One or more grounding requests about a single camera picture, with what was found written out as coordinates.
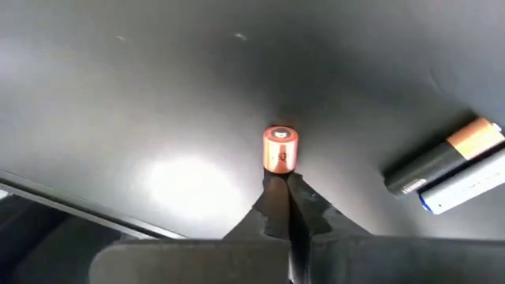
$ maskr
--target copper battery top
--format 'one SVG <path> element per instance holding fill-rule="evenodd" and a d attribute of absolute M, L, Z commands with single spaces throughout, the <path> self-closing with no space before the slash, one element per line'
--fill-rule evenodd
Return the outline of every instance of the copper battery top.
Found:
<path fill-rule="evenodd" d="M 475 158 L 504 140 L 501 128 L 485 118 L 476 119 L 447 138 L 447 142 L 466 160 Z"/>
<path fill-rule="evenodd" d="M 297 163 L 298 134 L 285 126 L 274 126 L 263 134 L 263 166 L 274 174 L 286 174 Z"/>

